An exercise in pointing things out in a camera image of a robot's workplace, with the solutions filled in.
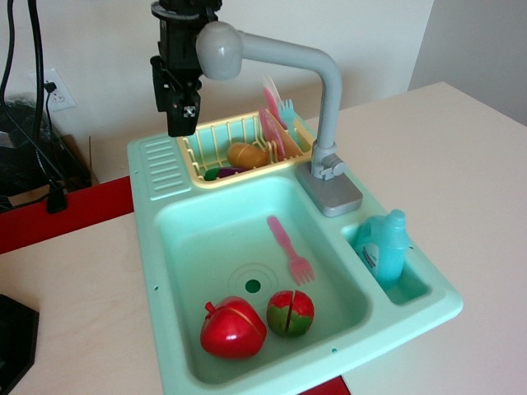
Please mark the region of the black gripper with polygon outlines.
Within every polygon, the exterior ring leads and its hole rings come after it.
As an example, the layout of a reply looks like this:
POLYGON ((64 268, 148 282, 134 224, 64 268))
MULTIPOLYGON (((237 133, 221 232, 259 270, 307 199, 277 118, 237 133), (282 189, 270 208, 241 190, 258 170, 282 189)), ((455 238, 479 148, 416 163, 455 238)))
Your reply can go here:
POLYGON ((168 135, 193 135, 201 109, 202 68, 196 40, 215 12, 152 12, 159 20, 158 55, 151 58, 152 82, 159 112, 167 114, 168 135))

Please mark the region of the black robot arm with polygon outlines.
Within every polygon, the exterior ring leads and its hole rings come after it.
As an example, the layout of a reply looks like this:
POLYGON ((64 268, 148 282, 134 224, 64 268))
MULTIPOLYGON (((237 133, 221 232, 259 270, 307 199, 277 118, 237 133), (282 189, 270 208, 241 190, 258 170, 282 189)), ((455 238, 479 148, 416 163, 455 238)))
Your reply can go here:
POLYGON ((203 75, 196 41, 204 26, 217 20, 221 1, 163 0, 151 4, 159 20, 158 55, 150 59, 156 107, 166 114, 170 137, 195 133, 201 109, 203 75))

